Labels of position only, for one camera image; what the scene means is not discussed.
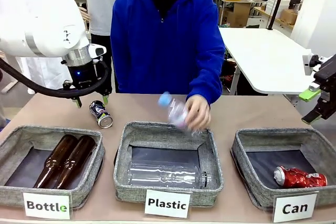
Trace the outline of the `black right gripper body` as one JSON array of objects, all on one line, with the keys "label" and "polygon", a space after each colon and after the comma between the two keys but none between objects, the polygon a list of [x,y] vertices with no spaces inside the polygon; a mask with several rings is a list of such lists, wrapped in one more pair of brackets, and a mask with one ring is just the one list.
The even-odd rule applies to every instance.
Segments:
[{"label": "black right gripper body", "polygon": [[321,90],[314,110],[327,120],[335,113],[335,55],[321,65],[314,78]]}]

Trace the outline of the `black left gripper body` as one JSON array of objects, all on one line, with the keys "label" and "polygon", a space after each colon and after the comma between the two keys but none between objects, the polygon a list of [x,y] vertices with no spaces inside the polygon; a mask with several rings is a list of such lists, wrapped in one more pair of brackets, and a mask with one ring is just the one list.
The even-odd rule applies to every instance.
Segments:
[{"label": "black left gripper body", "polygon": [[91,87],[97,82],[101,82],[102,78],[107,75],[102,85],[95,89],[95,92],[101,94],[103,97],[108,97],[110,94],[110,67],[101,60],[95,62],[94,60],[82,65],[68,67],[72,80],[65,80],[62,84],[63,90],[82,90]]}]

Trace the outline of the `person's left hand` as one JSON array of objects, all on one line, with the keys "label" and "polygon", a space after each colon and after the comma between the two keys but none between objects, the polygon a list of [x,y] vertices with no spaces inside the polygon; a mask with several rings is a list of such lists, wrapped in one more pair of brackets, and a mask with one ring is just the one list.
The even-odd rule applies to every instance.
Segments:
[{"label": "person's left hand", "polygon": [[190,131],[202,131],[208,127],[211,113],[207,100],[203,96],[196,94],[189,97],[185,108],[187,110],[185,123]]}]

